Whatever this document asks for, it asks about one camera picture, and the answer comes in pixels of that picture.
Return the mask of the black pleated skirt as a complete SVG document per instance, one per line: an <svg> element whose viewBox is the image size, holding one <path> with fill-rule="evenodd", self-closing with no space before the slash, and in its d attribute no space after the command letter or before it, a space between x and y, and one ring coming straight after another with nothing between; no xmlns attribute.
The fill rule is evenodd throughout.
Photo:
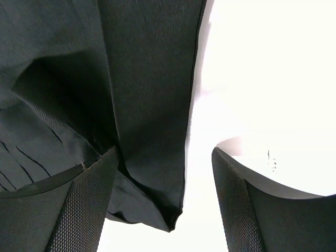
<svg viewBox="0 0 336 252"><path fill-rule="evenodd" d="M173 231L205 5L1 1L1 190L116 146L107 218Z"/></svg>

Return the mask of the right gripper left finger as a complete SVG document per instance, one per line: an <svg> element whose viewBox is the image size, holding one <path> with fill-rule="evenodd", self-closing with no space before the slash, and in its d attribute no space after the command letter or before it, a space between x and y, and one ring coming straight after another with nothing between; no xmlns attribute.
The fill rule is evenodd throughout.
<svg viewBox="0 0 336 252"><path fill-rule="evenodd" d="M1 251L97 251L119 157L1 192Z"/></svg>

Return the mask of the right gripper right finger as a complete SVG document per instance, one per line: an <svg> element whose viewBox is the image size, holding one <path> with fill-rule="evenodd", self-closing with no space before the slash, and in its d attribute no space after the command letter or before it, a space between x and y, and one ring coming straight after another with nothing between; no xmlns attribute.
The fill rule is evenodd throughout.
<svg viewBox="0 0 336 252"><path fill-rule="evenodd" d="M335 251L335 196L285 186L212 151L229 251Z"/></svg>

